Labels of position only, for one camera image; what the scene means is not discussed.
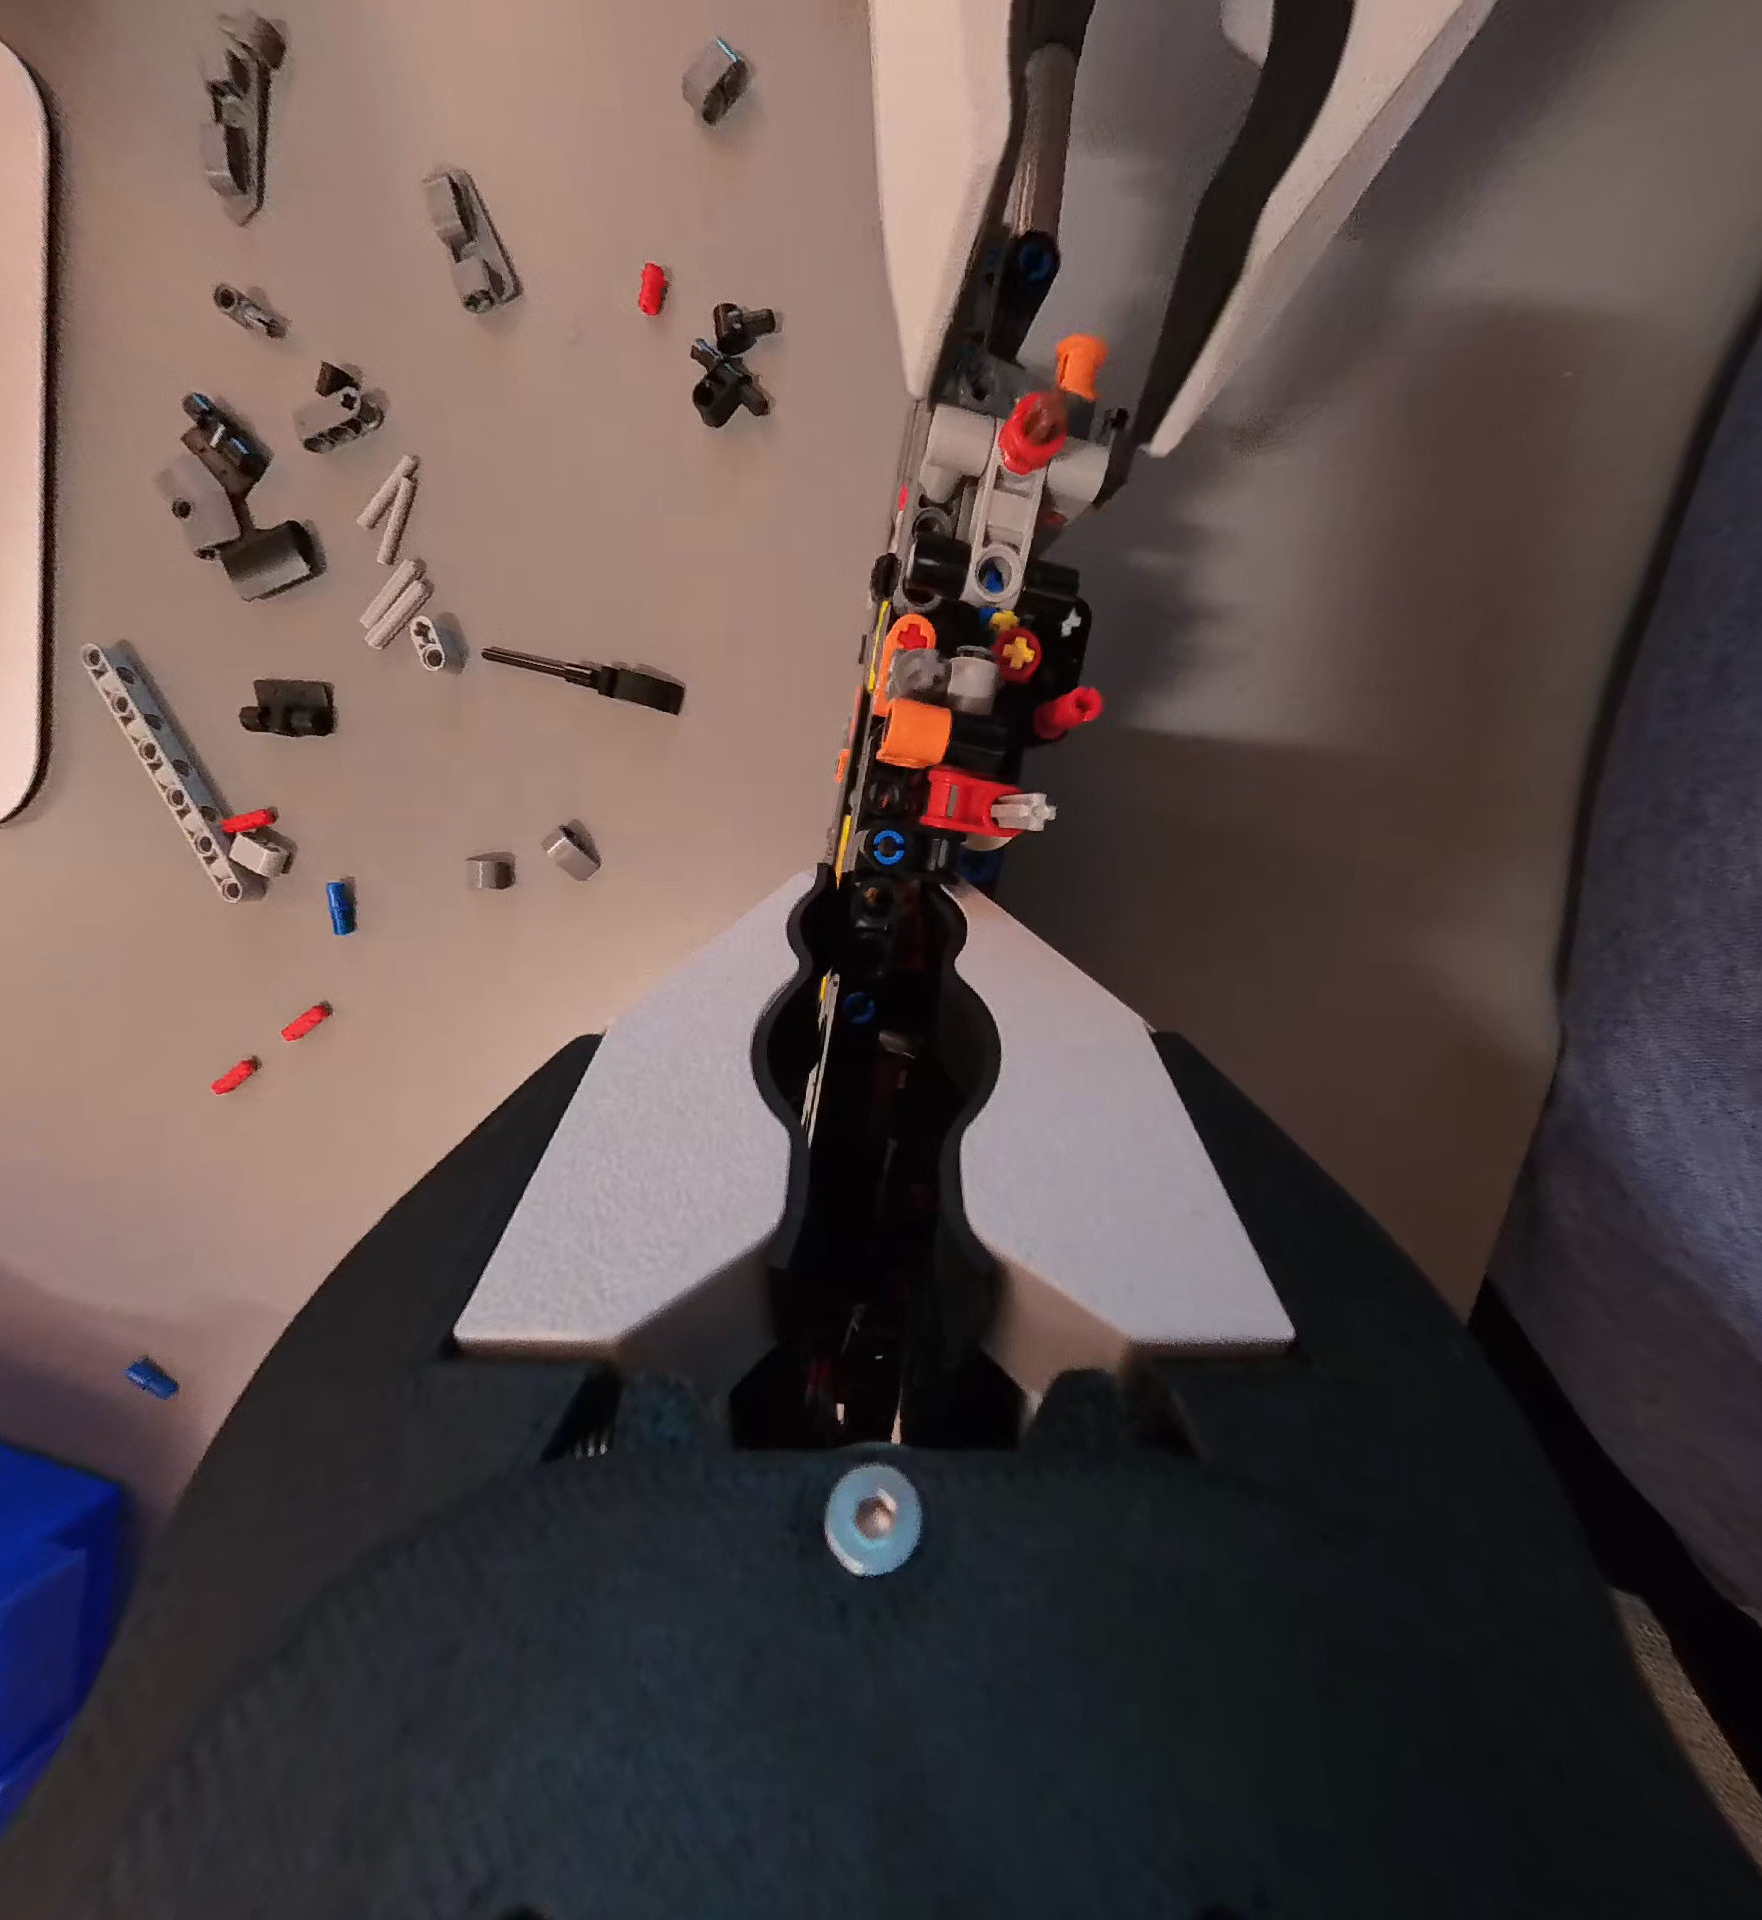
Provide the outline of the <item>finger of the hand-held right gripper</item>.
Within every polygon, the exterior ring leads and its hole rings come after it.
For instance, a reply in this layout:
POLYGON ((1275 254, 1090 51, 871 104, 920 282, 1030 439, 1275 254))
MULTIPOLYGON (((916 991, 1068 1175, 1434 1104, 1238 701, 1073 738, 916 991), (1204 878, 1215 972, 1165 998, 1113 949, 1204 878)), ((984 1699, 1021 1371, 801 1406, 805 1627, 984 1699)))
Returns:
POLYGON ((1494 6, 1228 4, 1266 24, 1258 85, 1182 248, 1138 400, 1138 445, 1168 455, 1223 394, 1333 245, 1494 6))
POLYGON ((871 1, 879 219, 904 384, 939 404, 980 323, 1012 176, 1030 4, 871 1))

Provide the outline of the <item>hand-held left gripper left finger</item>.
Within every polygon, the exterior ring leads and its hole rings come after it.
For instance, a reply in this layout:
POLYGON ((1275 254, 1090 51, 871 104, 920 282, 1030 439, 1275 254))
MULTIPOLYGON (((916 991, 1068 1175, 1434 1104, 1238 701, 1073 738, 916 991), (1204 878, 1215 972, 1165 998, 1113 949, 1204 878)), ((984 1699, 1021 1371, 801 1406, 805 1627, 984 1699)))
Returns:
POLYGON ((755 1040, 801 974, 799 872, 628 1007, 455 1323, 465 1353, 581 1358, 727 1396, 772 1349, 797 1123, 755 1040))

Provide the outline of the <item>black lego shaft piece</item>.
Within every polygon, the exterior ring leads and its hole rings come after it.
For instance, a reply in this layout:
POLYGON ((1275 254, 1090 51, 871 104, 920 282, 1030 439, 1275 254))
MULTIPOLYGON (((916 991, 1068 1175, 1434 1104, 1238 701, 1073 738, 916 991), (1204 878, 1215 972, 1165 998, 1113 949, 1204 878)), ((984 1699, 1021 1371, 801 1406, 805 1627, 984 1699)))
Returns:
POLYGON ((679 716, 686 699, 686 685, 649 670, 589 659, 550 659, 506 648, 483 648, 479 659, 589 692, 601 699, 646 707, 666 716, 679 716))

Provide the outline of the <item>long grey lego beam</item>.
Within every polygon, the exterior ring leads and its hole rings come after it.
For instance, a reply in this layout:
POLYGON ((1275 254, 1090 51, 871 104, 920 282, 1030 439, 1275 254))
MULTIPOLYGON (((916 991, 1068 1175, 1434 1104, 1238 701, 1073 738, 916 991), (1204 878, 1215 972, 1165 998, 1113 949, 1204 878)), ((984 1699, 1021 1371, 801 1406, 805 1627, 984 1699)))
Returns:
POLYGON ((134 649, 84 643, 79 659, 203 877, 227 903, 263 899, 269 877, 231 856, 235 836, 221 829, 223 812, 215 787, 188 740, 175 730, 167 701, 134 649))

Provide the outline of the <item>person's blue sweater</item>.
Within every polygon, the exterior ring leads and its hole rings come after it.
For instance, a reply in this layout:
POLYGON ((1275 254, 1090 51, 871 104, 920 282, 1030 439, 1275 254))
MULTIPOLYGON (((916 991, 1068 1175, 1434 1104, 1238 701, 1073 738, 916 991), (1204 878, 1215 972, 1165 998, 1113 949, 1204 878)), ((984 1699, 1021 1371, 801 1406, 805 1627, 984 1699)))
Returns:
POLYGON ((1762 317, 1612 703, 1560 1050, 1490 1278, 1592 1437, 1762 1615, 1762 317))

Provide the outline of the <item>grey lego panel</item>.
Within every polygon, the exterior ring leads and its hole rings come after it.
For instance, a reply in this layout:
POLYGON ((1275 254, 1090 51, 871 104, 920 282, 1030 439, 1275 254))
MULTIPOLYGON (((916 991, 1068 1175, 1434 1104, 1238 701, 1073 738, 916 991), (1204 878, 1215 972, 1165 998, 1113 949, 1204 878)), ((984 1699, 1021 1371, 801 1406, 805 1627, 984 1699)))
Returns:
POLYGON ((521 298, 521 276, 475 180, 458 167, 441 170, 422 180, 422 193, 461 309, 487 317, 521 298))

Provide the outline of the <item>dark grey lego panel assembly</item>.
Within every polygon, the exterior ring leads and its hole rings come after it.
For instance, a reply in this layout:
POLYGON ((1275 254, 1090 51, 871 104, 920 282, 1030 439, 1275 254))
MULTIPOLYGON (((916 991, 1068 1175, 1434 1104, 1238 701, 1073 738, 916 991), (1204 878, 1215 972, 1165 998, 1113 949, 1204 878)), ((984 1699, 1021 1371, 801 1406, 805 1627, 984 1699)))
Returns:
POLYGON ((265 203, 271 81, 287 57, 280 25, 263 11, 223 11, 202 59, 202 171, 237 227, 265 203))

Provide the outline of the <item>black lego cross connector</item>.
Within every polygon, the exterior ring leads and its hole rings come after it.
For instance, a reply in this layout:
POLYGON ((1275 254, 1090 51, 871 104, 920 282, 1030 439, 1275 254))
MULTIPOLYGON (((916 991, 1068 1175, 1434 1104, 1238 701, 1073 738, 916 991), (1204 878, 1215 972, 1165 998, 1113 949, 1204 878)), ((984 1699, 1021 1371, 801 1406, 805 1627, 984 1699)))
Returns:
POLYGON ((696 339, 692 358, 702 367, 692 398, 704 425, 719 429, 738 413, 755 419, 771 416, 772 398, 741 354, 696 339))

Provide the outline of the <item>black curved lego panel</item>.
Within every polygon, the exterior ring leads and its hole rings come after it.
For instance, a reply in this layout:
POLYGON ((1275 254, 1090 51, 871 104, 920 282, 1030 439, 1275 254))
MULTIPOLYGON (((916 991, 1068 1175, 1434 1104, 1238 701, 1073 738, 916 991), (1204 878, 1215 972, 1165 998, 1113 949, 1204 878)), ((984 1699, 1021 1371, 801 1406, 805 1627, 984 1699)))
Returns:
POLYGON ((256 526, 218 549, 221 572, 246 603, 260 603, 315 580, 324 556, 310 528, 299 520, 256 526))

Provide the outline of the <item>dark grey holed lego piece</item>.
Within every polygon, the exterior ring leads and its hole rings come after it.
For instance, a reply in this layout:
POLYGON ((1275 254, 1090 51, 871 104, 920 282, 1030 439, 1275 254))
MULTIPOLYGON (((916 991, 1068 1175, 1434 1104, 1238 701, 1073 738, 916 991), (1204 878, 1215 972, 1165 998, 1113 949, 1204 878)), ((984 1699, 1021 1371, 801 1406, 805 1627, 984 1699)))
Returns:
POLYGON ((362 384, 358 373, 322 361, 315 394, 292 410, 292 436, 305 451, 324 453, 379 429, 384 421, 384 400, 362 384))

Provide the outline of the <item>grey black lego panel assembly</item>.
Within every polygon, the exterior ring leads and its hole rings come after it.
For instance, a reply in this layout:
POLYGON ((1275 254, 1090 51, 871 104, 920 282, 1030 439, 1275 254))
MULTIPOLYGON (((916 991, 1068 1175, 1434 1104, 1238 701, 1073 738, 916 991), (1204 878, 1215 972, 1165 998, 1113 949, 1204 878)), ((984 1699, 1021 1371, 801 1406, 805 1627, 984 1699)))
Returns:
POLYGON ((158 476, 173 524, 203 561, 253 533, 247 493, 271 466, 269 445, 215 396, 182 396, 182 453, 158 476))

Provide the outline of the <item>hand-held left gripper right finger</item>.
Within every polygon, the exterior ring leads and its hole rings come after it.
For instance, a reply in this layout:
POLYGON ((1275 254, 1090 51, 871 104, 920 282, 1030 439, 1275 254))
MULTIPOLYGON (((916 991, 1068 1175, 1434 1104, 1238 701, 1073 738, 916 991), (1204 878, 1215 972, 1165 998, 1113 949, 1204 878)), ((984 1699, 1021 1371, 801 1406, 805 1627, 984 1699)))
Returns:
POLYGON ((986 1347, 1029 1396, 1064 1374, 1280 1350, 1294 1323, 1140 1012, 959 892, 957 980, 991 1084, 959 1134, 970 1230, 1001 1275, 986 1347))

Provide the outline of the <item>partly built lego car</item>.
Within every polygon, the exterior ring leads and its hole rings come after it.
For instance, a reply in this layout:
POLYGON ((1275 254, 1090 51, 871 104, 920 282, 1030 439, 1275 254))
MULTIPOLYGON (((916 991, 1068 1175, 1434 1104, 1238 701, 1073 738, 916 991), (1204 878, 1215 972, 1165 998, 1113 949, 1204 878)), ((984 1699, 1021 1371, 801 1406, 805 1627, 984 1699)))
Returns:
POLYGON ((772 1265, 772 1350, 730 1396, 745 1448, 1009 1445, 1021 1388, 986 1347, 1000 1276, 970 1235, 962 1123, 997 1045, 957 980, 966 883, 1052 817, 1025 759, 1092 722, 1090 608, 1045 551, 1078 512, 1067 469, 1105 416, 1016 361, 1061 269, 1039 215, 1000 227, 980 323, 909 439, 874 626, 839 772, 832 886, 801 928, 814 976, 772 1019, 771 1067, 802 1124, 805 1214, 772 1265))

